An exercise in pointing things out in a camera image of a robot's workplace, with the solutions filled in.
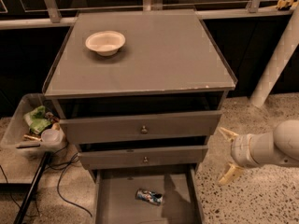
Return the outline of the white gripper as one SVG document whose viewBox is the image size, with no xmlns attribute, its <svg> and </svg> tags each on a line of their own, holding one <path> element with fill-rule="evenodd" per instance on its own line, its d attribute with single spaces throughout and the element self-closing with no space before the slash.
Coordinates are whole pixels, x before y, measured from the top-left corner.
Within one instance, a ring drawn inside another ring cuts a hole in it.
<svg viewBox="0 0 299 224">
<path fill-rule="evenodd" d="M 243 173 L 243 168 L 255 168 L 260 164 L 254 160 L 252 147 L 255 146 L 258 134 L 240 134 L 227 130 L 223 127 L 219 128 L 219 132 L 228 141 L 231 142 L 231 156 L 235 163 L 228 162 L 225 166 L 223 174 L 218 180 L 218 184 L 223 186 L 239 178 Z"/>
</svg>

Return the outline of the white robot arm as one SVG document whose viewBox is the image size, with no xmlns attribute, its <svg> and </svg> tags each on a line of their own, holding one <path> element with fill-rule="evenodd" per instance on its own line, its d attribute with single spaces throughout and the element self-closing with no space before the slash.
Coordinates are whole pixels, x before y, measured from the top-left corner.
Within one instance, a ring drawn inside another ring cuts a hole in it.
<svg viewBox="0 0 299 224">
<path fill-rule="evenodd" d="M 223 186 L 239 178 L 246 169 L 264 165 L 299 166 L 299 120 L 281 122 L 273 131 L 237 134 L 220 127 L 230 143 L 231 157 L 218 183 Z"/>
</svg>

